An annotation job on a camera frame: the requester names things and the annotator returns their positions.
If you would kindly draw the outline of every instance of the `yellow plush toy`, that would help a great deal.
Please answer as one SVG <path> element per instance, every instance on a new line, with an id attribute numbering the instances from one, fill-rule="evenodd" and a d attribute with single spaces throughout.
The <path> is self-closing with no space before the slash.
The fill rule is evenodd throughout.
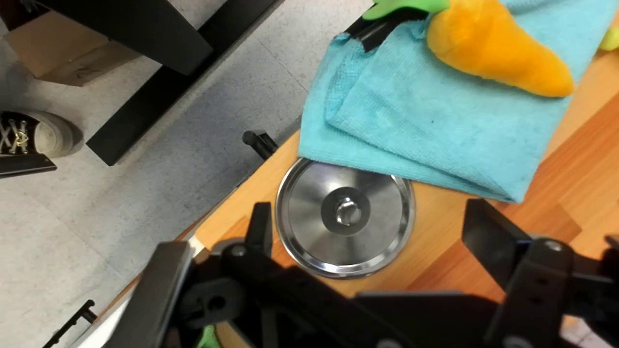
<path id="1" fill-rule="evenodd" d="M 541 96 L 575 88 L 568 63 L 533 38 L 502 0 L 452 0 L 428 26 L 428 45 L 446 63 Z"/>

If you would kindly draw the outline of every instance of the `shoe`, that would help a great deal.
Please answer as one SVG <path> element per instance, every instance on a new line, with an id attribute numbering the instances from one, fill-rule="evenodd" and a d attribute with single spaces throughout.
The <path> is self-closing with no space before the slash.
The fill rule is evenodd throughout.
<path id="1" fill-rule="evenodd" d="M 82 142 L 82 131 L 47 111 L 0 111 L 0 156 L 69 156 Z"/>

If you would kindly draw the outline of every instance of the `metal disc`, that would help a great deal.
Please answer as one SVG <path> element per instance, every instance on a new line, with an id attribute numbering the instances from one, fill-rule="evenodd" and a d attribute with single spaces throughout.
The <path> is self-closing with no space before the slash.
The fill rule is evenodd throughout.
<path id="1" fill-rule="evenodd" d="M 390 264 L 415 219 L 405 179 L 312 160 L 291 167 L 277 202 L 289 252 L 308 270 L 337 277 Z"/>

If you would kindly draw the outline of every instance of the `metal bolt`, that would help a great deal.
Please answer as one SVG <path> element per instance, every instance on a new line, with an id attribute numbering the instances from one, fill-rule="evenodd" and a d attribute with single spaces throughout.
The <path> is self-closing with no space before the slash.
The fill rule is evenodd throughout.
<path id="1" fill-rule="evenodd" d="M 564 248 L 562 243 L 558 243 L 558 241 L 554 241 L 554 239 L 548 239 L 546 245 L 548 245 L 552 250 L 558 250 L 558 252 Z"/>
<path id="2" fill-rule="evenodd" d="M 233 247 L 233 254 L 235 256 L 245 256 L 248 252 L 248 247 L 245 247 L 245 245 L 235 245 Z"/>
<path id="3" fill-rule="evenodd" d="M 403 348 L 403 343 L 399 343 L 397 339 L 392 339 L 392 337 L 384 337 L 376 343 L 376 348 Z"/>
<path id="4" fill-rule="evenodd" d="M 504 348 L 535 348 L 525 335 L 506 335 Z"/>

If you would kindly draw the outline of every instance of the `blue microfiber cloth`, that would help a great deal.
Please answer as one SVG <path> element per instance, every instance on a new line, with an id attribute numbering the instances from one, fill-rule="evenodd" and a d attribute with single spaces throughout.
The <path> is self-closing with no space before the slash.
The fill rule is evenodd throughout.
<path id="1" fill-rule="evenodd" d="M 618 0 L 506 3 L 577 80 L 618 9 Z M 399 24 L 374 51 L 334 38 L 305 105 L 301 156 L 523 200 L 572 98 L 465 74 L 428 49 L 423 24 Z"/>

